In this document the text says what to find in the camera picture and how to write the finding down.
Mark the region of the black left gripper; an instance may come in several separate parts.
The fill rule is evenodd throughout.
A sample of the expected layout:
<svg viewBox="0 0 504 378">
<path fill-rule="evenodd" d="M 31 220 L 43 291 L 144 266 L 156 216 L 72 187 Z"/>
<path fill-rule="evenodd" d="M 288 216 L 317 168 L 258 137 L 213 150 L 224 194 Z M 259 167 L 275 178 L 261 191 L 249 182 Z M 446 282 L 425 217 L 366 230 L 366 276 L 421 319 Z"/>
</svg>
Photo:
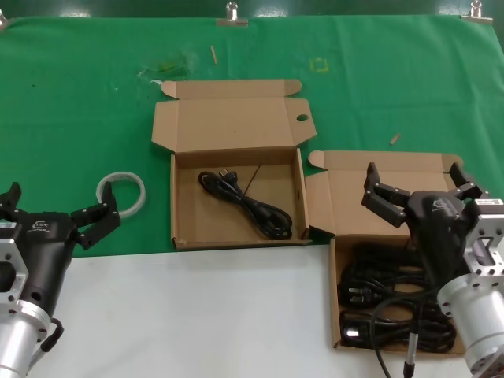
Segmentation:
<svg viewBox="0 0 504 378">
<path fill-rule="evenodd" d="M 16 245 L 28 269 L 20 298 L 52 316 L 61 293 L 66 270 L 77 244 L 85 250 L 120 226 L 112 185 L 105 182 L 99 204 L 70 214 L 27 213 L 17 208 L 21 197 L 18 182 L 1 194 L 0 217 L 20 225 Z"/>
</svg>

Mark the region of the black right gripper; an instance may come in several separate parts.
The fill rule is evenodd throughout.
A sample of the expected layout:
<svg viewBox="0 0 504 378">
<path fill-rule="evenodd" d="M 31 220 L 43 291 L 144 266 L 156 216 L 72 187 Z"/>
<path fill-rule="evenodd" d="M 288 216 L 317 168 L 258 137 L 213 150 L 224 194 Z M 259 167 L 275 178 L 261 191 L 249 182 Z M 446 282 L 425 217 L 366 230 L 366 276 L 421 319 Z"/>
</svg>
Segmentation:
<svg viewBox="0 0 504 378">
<path fill-rule="evenodd" d="M 471 201 L 490 198 L 489 192 L 458 163 L 452 164 L 449 175 L 454 184 L 451 191 L 410 194 L 382 183 L 375 163 L 370 162 L 361 200 L 366 209 L 396 228 L 406 221 L 434 288 L 443 287 L 464 270 L 463 254 L 472 223 L 465 207 Z"/>
</svg>

